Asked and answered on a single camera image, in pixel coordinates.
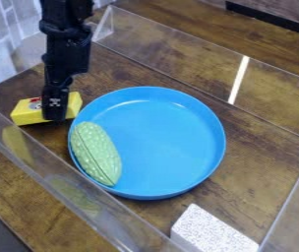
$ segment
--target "white block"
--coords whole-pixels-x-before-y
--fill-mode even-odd
[[[196,204],[177,219],[171,238],[187,251],[256,252],[259,245]]]

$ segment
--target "blue plate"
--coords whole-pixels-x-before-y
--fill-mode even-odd
[[[93,100],[73,120],[101,125],[121,158],[121,176],[113,187],[85,176],[106,191],[138,200],[184,193],[213,172],[225,151],[225,136],[211,109],[175,90],[138,87]]]

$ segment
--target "green object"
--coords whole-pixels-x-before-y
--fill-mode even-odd
[[[108,186],[114,186],[121,173],[121,161],[112,140],[100,125],[80,123],[70,135],[70,148],[86,174]]]

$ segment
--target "wooden table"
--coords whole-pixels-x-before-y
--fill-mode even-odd
[[[124,9],[299,74],[299,34],[188,1],[120,1]],[[299,137],[207,93],[203,85],[187,86],[116,55],[98,45],[92,49],[92,70],[76,79],[86,104],[125,87],[155,84],[203,101],[217,114],[227,133],[227,154],[213,175],[188,193],[155,202],[120,199],[130,210],[169,234],[172,223],[189,203],[260,242],[299,175]],[[42,66],[0,85],[0,111],[9,113],[18,99],[36,96],[42,86]],[[299,126],[271,117],[275,123]],[[70,122],[22,129],[66,161]],[[64,205],[0,154],[0,218],[36,251],[113,251]]]

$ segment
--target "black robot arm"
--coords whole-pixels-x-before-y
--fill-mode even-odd
[[[72,76],[89,68],[92,31],[84,20],[92,16],[92,0],[40,0],[38,28],[46,34],[45,85],[41,112],[45,120],[65,119]]]

